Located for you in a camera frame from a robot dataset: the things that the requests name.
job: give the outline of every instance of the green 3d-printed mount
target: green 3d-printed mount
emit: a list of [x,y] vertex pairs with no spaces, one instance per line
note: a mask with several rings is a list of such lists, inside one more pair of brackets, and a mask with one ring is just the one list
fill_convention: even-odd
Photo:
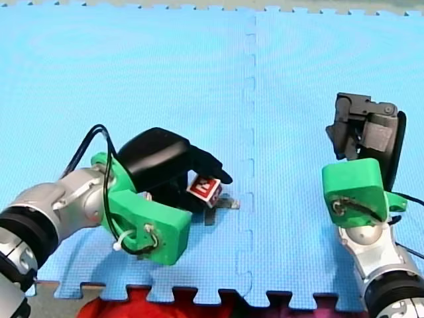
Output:
[[[93,165],[106,165],[106,162],[104,152],[91,159]],[[118,234],[132,231],[124,238],[131,250],[157,244],[143,258],[165,265],[175,264],[187,247],[191,213],[143,198],[135,191],[127,171],[116,160],[113,160],[112,172],[115,181],[109,188],[109,206]],[[104,214],[101,224],[110,231]]]
[[387,221],[389,211],[406,210],[406,199],[384,191],[375,159],[329,164],[322,173],[325,203],[339,227],[375,225]]

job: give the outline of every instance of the metal bolt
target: metal bolt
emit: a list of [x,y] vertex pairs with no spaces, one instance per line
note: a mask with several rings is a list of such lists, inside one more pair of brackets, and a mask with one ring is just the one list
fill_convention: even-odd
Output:
[[148,224],[148,223],[146,223],[145,225],[144,225],[144,230],[147,232],[147,233],[150,233],[150,232],[152,232],[153,231],[153,225],[151,225],[151,224]]
[[29,269],[28,263],[23,258],[21,258],[21,265],[25,270]]
[[34,253],[32,252],[32,250],[30,250],[29,248],[25,249],[25,254],[29,257],[29,258],[34,258]]
[[340,203],[340,201],[334,201],[332,208],[335,215],[338,215],[339,217],[344,215],[346,212],[346,209],[342,206],[342,203]]

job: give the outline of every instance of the interlocking foam tile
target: interlocking foam tile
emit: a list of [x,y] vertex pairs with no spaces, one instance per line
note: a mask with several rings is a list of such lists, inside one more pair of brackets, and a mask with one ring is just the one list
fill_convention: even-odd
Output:
[[[214,227],[195,216],[188,249],[172,267],[112,252],[103,229],[76,233],[39,273],[60,283],[57,297],[79,297],[82,283],[105,284],[105,299],[152,285],[153,301],[193,287],[196,303],[219,303],[219,289],[234,289],[259,307],[276,291],[293,293],[292,308],[313,309],[313,294],[331,293],[337,309],[362,309],[352,259],[323,202],[321,169],[335,161],[324,128],[339,91],[395,103],[409,118],[395,190],[424,197],[420,14],[0,9],[8,30],[0,42],[2,206],[55,180],[98,122],[118,147],[153,126],[189,137],[224,162],[235,179],[225,191],[242,201],[240,211],[220,211]],[[96,140],[89,152],[104,146]],[[420,213],[411,204],[396,235],[423,251]]]
[[[201,303],[219,303],[219,288],[250,289],[238,259],[250,244],[242,215],[252,209],[245,199],[253,187],[252,119],[241,115],[254,67],[252,13],[192,8],[19,3],[0,10],[0,206],[54,181],[96,123],[117,148],[150,127],[188,137],[224,163],[235,180],[225,193],[244,201],[239,211],[218,211],[212,227],[195,216],[186,253],[172,268],[114,252],[102,228],[77,232],[38,273],[60,283],[56,297],[80,297],[84,283],[104,284],[105,299],[126,299],[127,285],[153,284],[156,301],[188,286],[199,289]],[[81,166],[100,150],[101,137]]]
[[[256,16],[251,305],[267,306],[266,292],[279,291],[293,293],[292,308],[313,309],[313,294],[333,293],[337,309],[362,309],[321,185],[322,167],[335,162],[325,126],[338,92],[371,95],[406,112],[394,190],[424,197],[424,19],[327,13]],[[395,228],[400,242],[421,252],[422,213],[410,204]]]

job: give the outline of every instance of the black cable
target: black cable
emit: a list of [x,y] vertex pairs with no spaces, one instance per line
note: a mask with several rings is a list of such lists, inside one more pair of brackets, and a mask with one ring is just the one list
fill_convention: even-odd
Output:
[[388,225],[395,225],[400,220],[402,220],[402,216],[401,215],[395,215],[394,217],[392,217],[391,221],[388,221]]
[[415,251],[415,250],[413,250],[413,249],[411,249],[409,247],[406,247],[405,245],[402,245],[402,244],[400,244],[398,242],[396,242],[396,245],[398,245],[400,247],[403,247],[404,249],[406,249],[406,251],[408,251],[412,255],[415,255],[416,257],[420,257],[420,258],[424,259],[424,255],[422,255],[421,253],[418,253],[417,251]]
[[392,193],[393,194],[396,194],[396,195],[398,195],[400,197],[403,197],[404,199],[407,199],[409,201],[412,201],[412,202],[415,202],[415,203],[418,203],[418,204],[421,204],[422,206],[424,206],[424,201],[423,200],[420,200],[420,199],[417,199],[416,197],[412,197],[412,196],[410,196],[408,194],[403,194],[403,193],[400,193],[400,192],[392,192]]
[[[418,203],[418,204],[420,204],[420,205],[422,205],[422,206],[424,206],[424,201],[423,200],[420,200],[420,199],[417,199],[416,197],[412,197],[412,196],[410,196],[410,195],[408,195],[408,194],[403,194],[403,193],[400,193],[400,192],[392,192],[393,194],[396,194],[396,195],[398,195],[398,196],[400,196],[400,197],[403,197],[404,199],[407,199],[407,200],[409,200],[409,201],[412,201],[412,202],[415,202],[415,203]],[[395,221],[394,223],[392,223],[391,225],[394,225],[394,224],[396,224],[397,222],[399,222],[400,221],[400,219],[401,219],[401,216],[400,215],[398,215],[398,220],[397,221],[395,221],[394,219],[393,219],[393,221]],[[403,247],[404,249],[406,249],[406,251],[408,251],[408,253],[411,253],[412,255],[415,255],[416,257],[419,257],[419,258],[422,258],[422,259],[424,259],[424,255],[422,255],[421,253],[419,253],[419,252],[417,252],[416,250],[413,250],[413,249],[411,249],[411,248],[409,248],[409,247],[406,247],[406,246],[404,246],[404,245],[402,245],[402,244],[400,244],[400,243],[398,243],[398,242],[396,242],[396,245],[398,245],[398,246],[400,246],[400,247]]]
[[[105,179],[103,181],[103,204],[104,204],[104,210],[105,210],[105,216],[107,220],[107,224],[112,232],[112,235],[114,236],[115,240],[119,239],[119,234],[116,230],[115,224],[113,223],[113,217],[109,206],[109,178],[111,175],[112,170],[112,159],[117,160],[117,152],[115,150],[115,147],[113,146],[111,137],[109,132],[107,131],[106,127],[98,124],[93,126],[89,132],[86,134],[84,139],[82,140],[80,146],[78,147],[76,153],[72,157],[70,163],[64,170],[62,177],[67,176],[70,172],[74,171],[76,166],[81,161],[83,155],[85,154],[85,151],[87,150],[88,146],[91,144],[91,141],[93,141],[95,135],[98,133],[102,133],[102,135],[105,137],[107,142],[107,161],[106,161],[106,171],[105,171]],[[153,233],[150,233],[150,236],[152,237],[152,240],[155,241],[156,237],[154,237]],[[139,250],[131,250],[124,242],[124,240],[121,243],[122,249],[131,254],[131,255],[141,255],[146,254],[154,250],[155,244],[145,246]]]

